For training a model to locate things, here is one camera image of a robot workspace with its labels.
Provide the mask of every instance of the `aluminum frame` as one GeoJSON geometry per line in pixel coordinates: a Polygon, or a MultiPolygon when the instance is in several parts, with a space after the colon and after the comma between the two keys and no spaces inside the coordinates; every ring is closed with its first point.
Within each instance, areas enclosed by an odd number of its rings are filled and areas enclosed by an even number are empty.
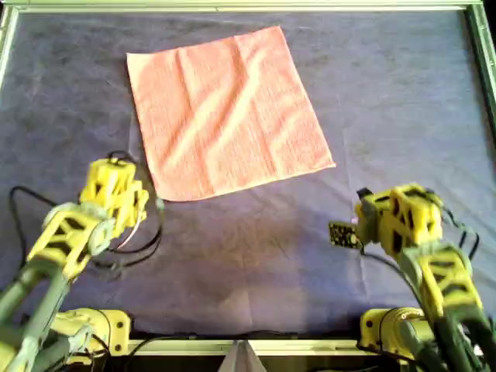
{"type": "MultiPolygon", "coordinates": [[[[496,53],[481,0],[5,0],[0,21],[0,88],[9,62],[19,14],[69,12],[371,12],[450,10],[464,12],[496,145],[496,53]]],[[[142,340],[130,340],[131,353],[142,340]]],[[[259,356],[367,356],[353,339],[256,339],[259,356]]],[[[136,355],[226,355],[232,340],[165,339],[147,343],[136,355]]]]}

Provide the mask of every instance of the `pink towel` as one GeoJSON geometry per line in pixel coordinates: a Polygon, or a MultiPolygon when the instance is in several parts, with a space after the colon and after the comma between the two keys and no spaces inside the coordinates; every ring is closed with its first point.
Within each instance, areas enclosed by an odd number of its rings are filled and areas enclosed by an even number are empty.
{"type": "Polygon", "coordinates": [[[280,27],[127,63],[161,198],[209,198],[335,166],[280,27]]]}

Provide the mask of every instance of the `black cable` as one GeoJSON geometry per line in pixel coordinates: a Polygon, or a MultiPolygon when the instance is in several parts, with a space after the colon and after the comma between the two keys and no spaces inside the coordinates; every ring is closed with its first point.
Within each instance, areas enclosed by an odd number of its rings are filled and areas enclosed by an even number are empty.
{"type": "Polygon", "coordinates": [[[113,150],[110,153],[107,154],[107,159],[111,160],[114,157],[116,157],[116,154],[120,154],[120,156],[117,156],[117,161],[119,162],[120,160],[124,161],[129,161],[133,164],[137,164],[136,159],[127,151],[125,150],[113,150]]]}
{"type": "Polygon", "coordinates": [[[15,224],[15,230],[17,232],[17,236],[19,237],[19,242],[21,244],[21,264],[19,265],[19,269],[22,269],[24,266],[24,263],[26,262],[26,257],[27,257],[27,251],[28,251],[28,246],[27,246],[27,241],[26,241],[26,235],[24,234],[24,231],[22,230],[22,223],[21,219],[19,217],[19,210],[17,209],[17,204],[16,204],[16,193],[22,191],[23,193],[31,196],[32,198],[35,198],[36,200],[39,200],[42,203],[45,203],[49,205],[50,207],[54,207],[57,205],[55,201],[51,201],[48,198],[45,198],[41,194],[38,194],[37,192],[31,190],[30,188],[27,188],[26,186],[14,186],[13,188],[10,189],[9,192],[9,209],[12,214],[12,217],[14,219],[14,224],[15,224]]]}
{"type": "Polygon", "coordinates": [[[138,352],[138,350],[140,350],[143,346],[145,346],[146,344],[148,343],[151,343],[153,341],[160,341],[162,339],[176,339],[177,338],[177,335],[169,335],[169,336],[158,336],[158,337],[152,337],[150,339],[145,339],[144,341],[142,341],[141,343],[139,343],[131,353],[129,353],[128,355],[128,359],[126,361],[126,363],[124,364],[124,372],[127,371],[127,369],[129,368],[129,365],[131,364],[131,362],[133,361],[133,357],[136,355],[136,353],[138,352]]]}
{"type": "Polygon", "coordinates": [[[131,261],[128,261],[128,262],[123,263],[123,264],[101,262],[101,261],[97,261],[97,260],[93,260],[93,263],[96,267],[101,268],[101,269],[112,269],[114,267],[129,268],[129,267],[133,267],[137,264],[141,264],[143,261],[150,259],[157,251],[157,249],[160,245],[160,241],[162,240],[162,226],[159,226],[157,234],[155,234],[155,236],[152,238],[152,240],[155,241],[155,247],[147,255],[145,255],[145,256],[137,259],[137,260],[131,260],[131,261]]]}
{"type": "Polygon", "coordinates": [[[155,235],[153,236],[153,238],[150,239],[150,241],[148,243],[146,243],[144,246],[142,246],[141,248],[137,248],[135,250],[116,250],[116,249],[111,249],[111,250],[107,250],[107,251],[112,252],[114,254],[134,254],[134,253],[140,253],[140,252],[143,252],[144,250],[147,250],[148,248],[150,248],[157,241],[157,239],[159,239],[161,233],[162,233],[162,228],[161,228],[161,226],[159,226],[159,229],[157,230],[157,232],[155,233],[155,235]]]}
{"type": "MultiPolygon", "coordinates": [[[[453,212],[451,212],[451,210],[449,210],[446,207],[442,207],[442,210],[448,215],[449,220],[453,226],[455,226],[457,229],[463,230],[462,236],[460,237],[460,242],[458,243],[458,247],[462,249],[465,243],[465,239],[467,238],[467,227],[465,226],[465,224],[455,220],[455,216],[453,212]]],[[[470,261],[472,261],[472,259],[475,256],[475,253],[479,249],[479,242],[481,241],[479,234],[477,232],[473,232],[473,233],[475,235],[475,241],[472,248],[470,249],[470,252],[468,253],[468,258],[470,259],[470,261]]]]}

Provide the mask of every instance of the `wire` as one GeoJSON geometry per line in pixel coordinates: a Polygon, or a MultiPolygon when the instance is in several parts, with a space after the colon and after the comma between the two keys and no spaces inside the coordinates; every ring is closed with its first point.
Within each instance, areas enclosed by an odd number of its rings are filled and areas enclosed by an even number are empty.
{"type": "Polygon", "coordinates": [[[147,255],[145,255],[145,256],[137,259],[137,260],[128,261],[126,263],[118,263],[117,264],[117,263],[101,262],[101,261],[97,261],[97,260],[93,260],[93,263],[94,263],[94,265],[96,267],[101,268],[101,269],[113,269],[114,270],[114,269],[119,268],[119,267],[125,267],[125,268],[133,267],[133,266],[135,266],[137,264],[141,264],[143,261],[146,261],[146,260],[150,259],[155,254],[155,252],[157,251],[158,246],[160,245],[160,241],[161,240],[162,240],[162,226],[159,226],[158,231],[155,234],[155,236],[147,244],[145,244],[141,248],[139,248],[137,250],[127,250],[127,251],[116,251],[116,252],[113,252],[114,254],[139,253],[139,252],[142,252],[144,250],[147,250],[153,244],[155,244],[155,247],[147,255]]]}
{"type": "Polygon", "coordinates": [[[124,160],[124,161],[130,161],[133,164],[137,164],[136,159],[125,150],[113,150],[107,154],[107,159],[112,160],[114,157],[116,157],[115,156],[116,154],[120,154],[120,157],[117,157],[118,162],[120,160],[124,160]]]}
{"type": "Polygon", "coordinates": [[[134,225],[133,230],[131,231],[131,233],[121,243],[119,243],[119,245],[116,248],[113,248],[111,250],[108,250],[109,252],[113,252],[113,253],[129,253],[129,251],[128,252],[122,252],[122,251],[119,251],[119,250],[122,247],[124,247],[132,239],[132,237],[134,236],[134,234],[136,234],[136,231],[138,231],[138,227],[140,227],[140,223],[142,221],[141,215],[142,215],[141,212],[138,212],[138,219],[137,219],[136,224],[134,225]]]}
{"type": "Polygon", "coordinates": [[[178,335],[169,335],[169,336],[158,336],[158,337],[152,337],[150,339],[145,339],[144,341],[142,341],[141,343],[139,343],[131,353],[129,353],[128,355],[128,360],[126,361],[126,363],[124,364],[124,372],[126,372],[129,368],[129,365],[131,364],[131,362],[133,361],[133,358],[134,356],[136,355],[136,353],[145,345],[147,345],[148,343],[151,343],[153,341],[160,341],[162,339],[176,339],[178,337],[178,335]]]}
{"type": "Polygon", "coordinates": [[[22,191],[23,193],[31,196],[32,198],[35,198],[36,200],[39,200],[42,203],[45,203],[49,205],[50,207],[54,207],[57,205],[55,201],[51,201],[48,198],[45,198],[41,194],[38,194],[37,192],[31,190],[30,188],[27,188],[26,186],[14,186],[13,188],[10,189],[9,192],[9,209],[12,214],[12,217],[14,219],[14,224],[15,224],[15,230],[17,232],[17,236],[19,237],[19,242],[21,245],[21,264],[19,265],[19,269],[22,269],[24,266],[24,263],[26,262],[26,257],[27,257],[27,241],[26,241],[26,235],[24,234],[24,231],[22,230],[22,223],[21,219],[19,217],[19,210],[17,209],[17,204],[16,204],[16,193],[22,191]]]}
{"type": "Polygon", "coordinates": [[[465,239],[467,238],[467,233],[473,233],[475,235],[474,244],[473,244],[472,248],[470,249],[470,252],[468,253],[468,258],[470,259],[470,261],[472,261],[472,259],[475,256],[475,253],[479,249],[479,242],[481,241],[479,234],[477,232],[474,232],[469,227],[465,226],[464,223],[456,221],[453,212],[451,212],[451,210],[448,209],[447,207],[442,207],[442,210],[448,215],[449,222],[453,226],[455,226],[457,229],[462,230],[462,236],[460,237],[460,242],[458,243],[458,247],[460,249],[463,248],[463,245],[465,243],[465,239]]]}

